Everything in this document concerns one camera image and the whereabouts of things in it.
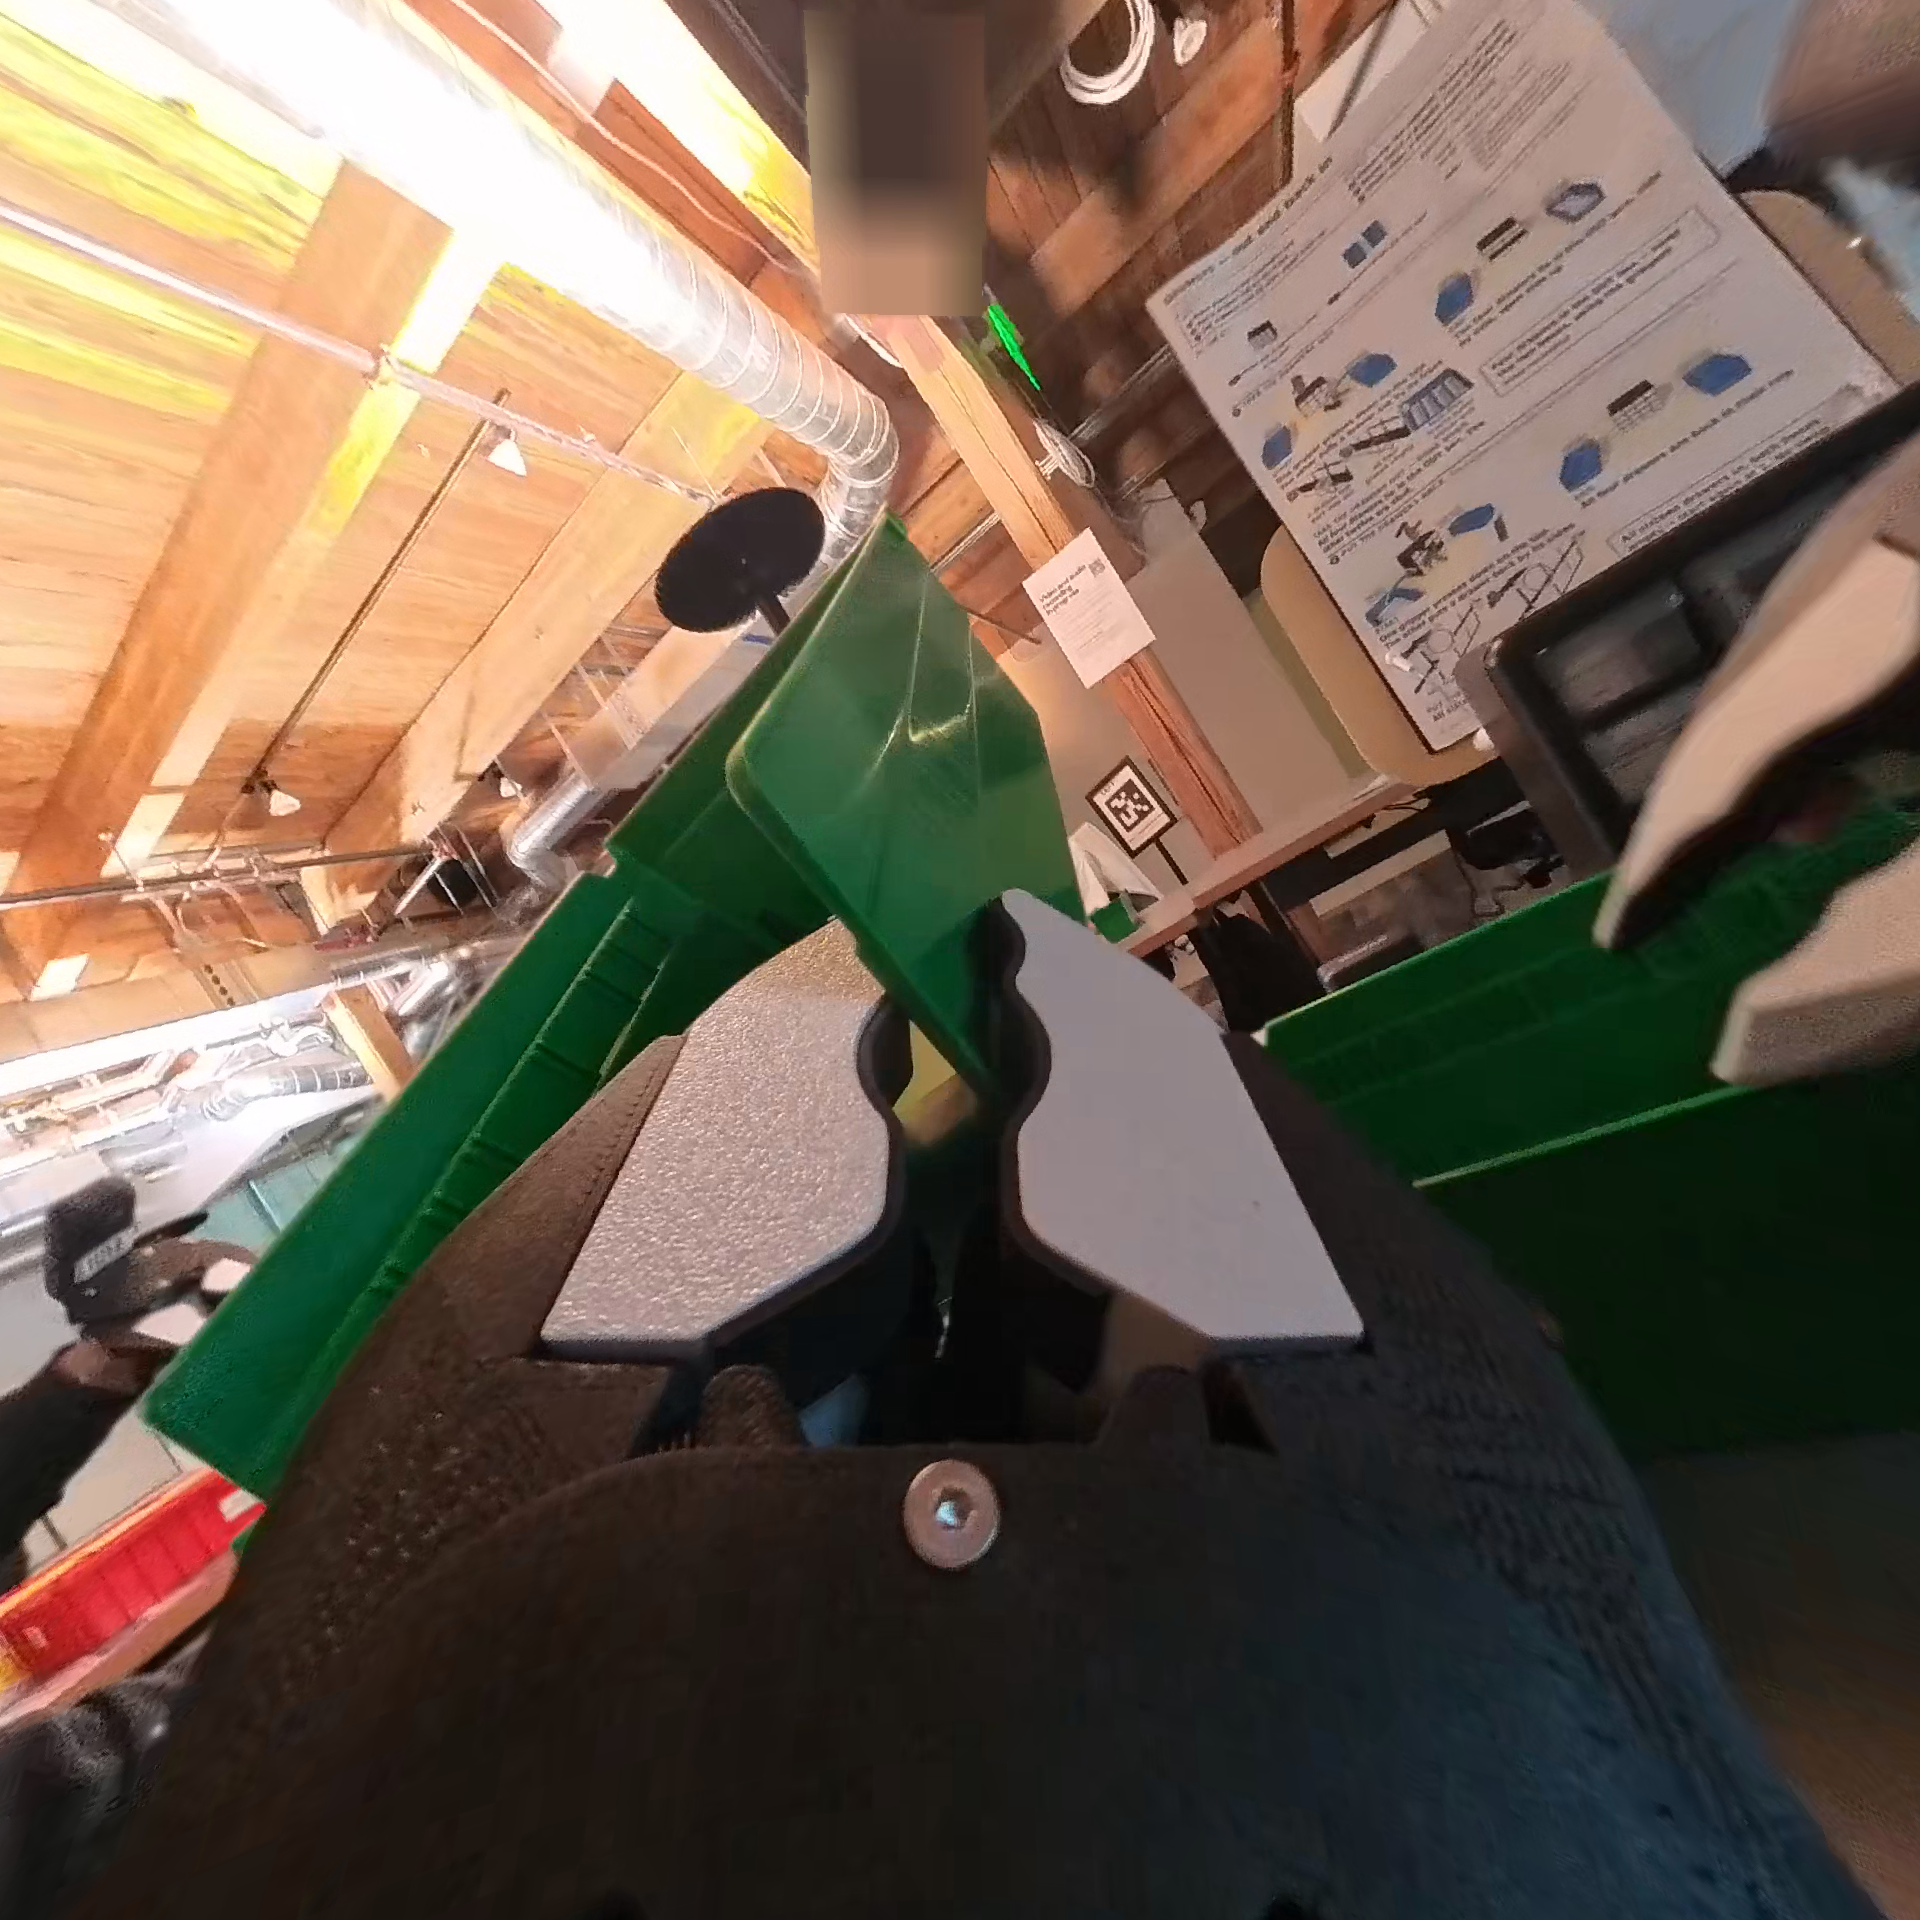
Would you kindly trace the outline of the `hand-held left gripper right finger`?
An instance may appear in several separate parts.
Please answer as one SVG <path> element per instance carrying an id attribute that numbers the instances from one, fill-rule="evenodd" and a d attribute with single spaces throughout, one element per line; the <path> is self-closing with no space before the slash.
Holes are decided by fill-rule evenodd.
<path id="1" fill-rule="evenodd" d="M 1363 1311 L 1226 1048 L 1170 977 L 1010 886 L 1005 1234 L 1039 1348 L 1355 1348 Z"/>

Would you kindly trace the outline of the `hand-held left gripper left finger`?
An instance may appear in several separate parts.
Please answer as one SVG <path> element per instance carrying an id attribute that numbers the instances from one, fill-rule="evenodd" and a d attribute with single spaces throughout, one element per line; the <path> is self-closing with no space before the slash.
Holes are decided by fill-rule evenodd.
<path id="1" fill-rule="evenodd" d="M 551 1352 L 723 1352 L 883 1247 L 906 1202 L 901 1022 L 823 922 L 689 1031 L 563 1290 Z"/>

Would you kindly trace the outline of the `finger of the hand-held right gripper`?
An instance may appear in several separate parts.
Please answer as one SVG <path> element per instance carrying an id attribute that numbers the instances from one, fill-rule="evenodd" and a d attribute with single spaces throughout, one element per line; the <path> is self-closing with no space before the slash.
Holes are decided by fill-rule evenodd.
<path id="1" fill-rule="evenodd" d="M 1664 756 L 1597 915 L 1640 943 L 1722 843 L 1767 814 L 1792 756 L 1883 710 L 1915 673 L 1915 515 L 1829 515 L 1767 592 Z"/>
<path id="2" fill-rule="evenodd" d="M 1778 1089 L 1893 1065 L 1915 1036 L 1915 898 L 1833 898 L 1783 962 L 1733 994 L 1712 1073 L 1728 1089 Z"/>

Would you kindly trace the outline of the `black drawer cabinet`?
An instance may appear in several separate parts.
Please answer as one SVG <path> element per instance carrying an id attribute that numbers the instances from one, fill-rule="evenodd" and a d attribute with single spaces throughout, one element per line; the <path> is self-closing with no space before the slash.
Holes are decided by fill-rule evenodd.
<path id="1" fill-rule="evenodd" d="M 1540 656 L 1600 624 L 1616 606 L 1660 582 L 1679 582 L 1684 569 L 1695 563 L 1771 569 L 1771 592 L 1849 489 L 1915 439 L 1915 424 L 1920 393 L 1900 387 L 1833 439 L 1812 444 L 1788 467 L 1767 471 L 1633 559 L 1540 601 L 1516 625 L 1463 659 L 1459 686 L 1575 879 L 1597 879 L 1618 862 L 1640 807 L 1628 809 L 1600 780 L 1570 713 L 1560 713 L 1540 682 Z"/>

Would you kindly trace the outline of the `green plastic bin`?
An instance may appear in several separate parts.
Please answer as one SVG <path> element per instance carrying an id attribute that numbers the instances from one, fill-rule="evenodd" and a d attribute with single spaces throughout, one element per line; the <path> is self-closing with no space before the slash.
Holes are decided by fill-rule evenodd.
<path id="1" fill-rule="evenodd" d="M 1755 850 L 1633 953 L 1597 946 L 1586 879 L 1261 1048 L 1560 1323 L 1621 1454 L 1915 1433 L 1915 1059 L 1712 1080 L 1733 986 L 1911 843 L 1879 807 Z"/>
<path id="2" fill-rule="evenodd" d="M 268 1500 L 420 1264 L 624 1065 L 823 922 L 1000 1104 L 981 910 L 1017 886 L 1079 915 L 1041 723 L 883 522 L 168 1361 L 146 1426 Z"/>

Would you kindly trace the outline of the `rows of clear cabinet drawers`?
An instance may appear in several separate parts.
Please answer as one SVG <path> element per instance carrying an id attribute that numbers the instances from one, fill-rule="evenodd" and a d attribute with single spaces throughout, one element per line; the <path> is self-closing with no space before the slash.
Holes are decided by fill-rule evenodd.
<path id="1" fill-rule="evenodd" d="M 1644 799 L 1767 582 L 1771 569 L 1695 563 L 1540 656 L 1544 689 L 1628 809 Z"/>

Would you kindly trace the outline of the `background wooden desk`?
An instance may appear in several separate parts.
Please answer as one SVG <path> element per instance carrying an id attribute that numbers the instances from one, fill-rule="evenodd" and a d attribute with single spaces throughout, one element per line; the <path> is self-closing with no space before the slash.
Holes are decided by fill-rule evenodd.
<path id="1" fill-rule="evenodd" d="M 1160 953 L 1185 939 L 1204 910 L 1233 898 L 1257 898 L 1261 915 L 1290 915 L 1404 850 L 1442 843 L 1451 827 L 1479 827 L 1515 807 L 1522 807 L 1522 787 L 1498 761 L 1427 790 L 1394 776 L 1355 780 L 1338 799 L 1307 807 L 1307 814 L 1261 827 L 1251 843 L 1223 855 L 1188 886 L 1159 903 L 1121 946 L 1130 956 Z"/>

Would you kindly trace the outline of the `black white fiducial marker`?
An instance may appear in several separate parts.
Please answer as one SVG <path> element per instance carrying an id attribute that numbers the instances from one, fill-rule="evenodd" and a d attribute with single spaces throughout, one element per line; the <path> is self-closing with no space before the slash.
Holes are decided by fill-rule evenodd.
<path id="1" fill-rule="evenodd" d="M 1132 766 L 1121 761 L 1107 776 L 1087 790 L 1091 824 L 1125 850 L 1144 855 L 1165 843 L 1165 834 L 1178 824 L 1170 799 L 1159 790 L 1159 780 Z"/>

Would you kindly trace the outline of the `white instruction poster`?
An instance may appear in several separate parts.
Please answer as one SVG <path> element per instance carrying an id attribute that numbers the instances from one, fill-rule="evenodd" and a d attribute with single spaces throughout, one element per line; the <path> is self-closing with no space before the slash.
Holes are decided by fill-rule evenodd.
<path id="1" fill-rule="evenodd" d="M 1583 3 L 1447 3 L 1149 311 L 1410 756 L 1479 644 L 1896 393 Z"/>

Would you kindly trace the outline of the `white paper notice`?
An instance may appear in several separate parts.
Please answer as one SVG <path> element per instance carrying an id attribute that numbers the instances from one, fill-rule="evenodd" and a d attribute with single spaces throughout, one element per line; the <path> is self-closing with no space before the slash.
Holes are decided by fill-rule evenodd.
<path id="1" fill-rule="evenodd" d="M 1152 624 L 1091 529 L 1034 569 L 1026 601 L 1087 689 L 1152 649 Z"/>

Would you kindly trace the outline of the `black round disc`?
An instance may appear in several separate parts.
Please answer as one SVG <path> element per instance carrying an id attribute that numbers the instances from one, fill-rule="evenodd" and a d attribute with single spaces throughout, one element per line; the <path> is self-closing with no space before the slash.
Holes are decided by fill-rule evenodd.
<path id="1" fill-rule="evenodd" d="M 659 615 L 680 633 L 725 633 L 763 624 L 785 633 L 785 596 L 823 559 L 829 522 L 802 489 L 736 494 L 669 550 L 655 576 Z"/>

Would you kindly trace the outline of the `wooden pillar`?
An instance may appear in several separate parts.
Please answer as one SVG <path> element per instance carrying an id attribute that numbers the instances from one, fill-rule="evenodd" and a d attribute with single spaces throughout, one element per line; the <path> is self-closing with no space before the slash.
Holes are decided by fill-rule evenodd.
<path id="1" fill-rule="evenodd" d="M 1144 554 L 1107 511 L 1103 494 L 1073 475 L 1041 471 L 1048 439 L 1039 410 L 961 342 L 946 322 L 873 315 L 871 330 L 908 376 L 1027 572 L 1056 563 L 1071 540 L 1087 529 L 1121 584 L 1138 576 Z M 1152 649 L 1138 649 L 1091 689 L 1132 734 L 1207 855 L 1228 855 L 1261 834 L 1251 807 Z"/>

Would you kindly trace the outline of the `red plastic bin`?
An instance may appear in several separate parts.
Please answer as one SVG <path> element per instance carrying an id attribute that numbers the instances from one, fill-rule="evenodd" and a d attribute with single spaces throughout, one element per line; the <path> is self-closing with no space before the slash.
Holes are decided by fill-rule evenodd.
<path id="1" fill-rule="evenodd" d="M 0 1600 L 4 1691 L 47 1683 L 188 1592 L 250 1532 L 266 1505 L 196 1468 L 57 1554 Z"/>

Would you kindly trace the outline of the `silver ventilation duct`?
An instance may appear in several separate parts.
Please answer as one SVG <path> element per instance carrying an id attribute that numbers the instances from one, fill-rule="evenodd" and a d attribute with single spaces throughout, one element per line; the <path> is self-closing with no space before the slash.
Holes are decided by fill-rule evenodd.
<path id="1" fill-rule="evenodd" d="M 885 511 L 891 410 L 405 3 L 106 16 L 823 456 L 829 559 Z"/>

